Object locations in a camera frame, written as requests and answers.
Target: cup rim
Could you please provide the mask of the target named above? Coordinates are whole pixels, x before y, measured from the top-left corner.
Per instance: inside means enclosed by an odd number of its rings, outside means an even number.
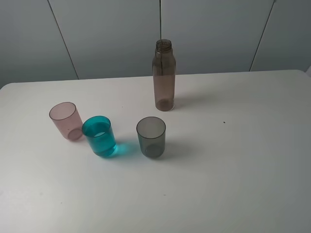
[[[51,117],[51,111],[52,111],[56,106],[58,106],[58,105],[60,105],[60,104],[64,104],[64,103],[71,103],[71,104],[74,106],[74,111],[73,111],[73,113],[72,113],[70,116],[67,116],[67,117],[65,117],[65,118],[63,118],[63,119],[54,119],[54,118],[52,118],[52,117]],[[49,117],[50,117],[52,120],[65,120],[65,119],[71,117],[76,111],[77,111],[77,106],[76,106],[74,103],[72,103],[72,102],[66,101],[66,102],[59,103],[59,104],[55,105],[53,108],[51,108],[51,110],[50,110],[50,112],[49,112]]]
[[[96,117],[100,117],[100,118],[105,118],[105,119],[107,119],[107,120],[109,121],[109,128],[111,128],[111,121],[110,121],[109,118],[107,118],[107,117],[105,117],[105,116],[92,116],[91,118],[87,119],[87,120],[83,123],[83,125],[82,125],[82,127],[81,127],[82,134],[83,134],[85,137],[96,138],[96,137],[101,137],[101,136],[103,136],[103,135],[105,134],[105,133],[103,133],[103,134],[98,135],[98,136],[87,136],[87,135],[84,134],[83,127],[84,127],[85,123],[88,122],[89,120],[93,119],[93,118],[96,118]]]
[[[160,121],[163,122],[163,124],[164,124],[164,130],[163,130],[163,133],[162,133],[160,136],[157,136],[157,137],[144,137],[143,135],[141,135],[141,134],[138,132],[138,125],[139,125],[139,123],[140,123],[142,120],[145,120],[145,119],[147,119],[147,118],[157,118],[157,119],[159,119]],[[156,116],[147,116],[147,117],[144,117],[143,119],[141,119],[141,120],[137,123],[137,125],[136,125],[136,132],[137,132],[137,134],[138,134],[139,136],[141,136],[141,137],[143,137],[143,138],[146,138],[146,139],[156,139],[156,138],[161,137],[161,136],[166,132],[166,124],[165,124],[165,122],[164,122],[161,118],[158,118],[158,117],[156,117]]]

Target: plastic cup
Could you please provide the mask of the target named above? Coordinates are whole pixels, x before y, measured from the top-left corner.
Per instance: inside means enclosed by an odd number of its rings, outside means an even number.
[[[138,122],[136,130],[143,155],[157,158],[163,154],[166,130],[163,120],[155,116],[146,117]]]
[[[94,116],[84,122],[82,133],[93,152],[101,157],[110,157],[116,149],[111,122],[104,116]]]
[[[73,103],[60,103],[50,110],[49,115],[64,138],[74,141],[82,136],[82,121]]]

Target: blue liquid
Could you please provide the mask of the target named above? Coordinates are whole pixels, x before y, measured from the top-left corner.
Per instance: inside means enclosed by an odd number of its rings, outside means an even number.
[[[96,155],[110,157],[115,151],[116,141],[108,118],[92,117],[83,124],[82,131]]]

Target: white wall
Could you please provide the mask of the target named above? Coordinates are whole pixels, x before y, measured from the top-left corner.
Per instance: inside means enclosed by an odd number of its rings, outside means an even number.
[[[50,0],[79,79],[152,75],[158,0]]]
[[[7,83],[77,79],[46,0],[0,2],[0,88]]]
[[[249,71],[273,0],[162,0],[177,72]]]
[[[311,0],[277,0],[252,71],[311,66]]]

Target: white table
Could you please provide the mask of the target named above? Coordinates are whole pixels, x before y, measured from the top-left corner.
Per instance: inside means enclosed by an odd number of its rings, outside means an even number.
[[[119,156],[65,140],[49,110],[111,119]],[[311,78],[301,71],[180,75],[175,108],[151,77],[14,83],[0,91],[1,233],[311,232]],[[136,124],[162,118],[144,157]]]

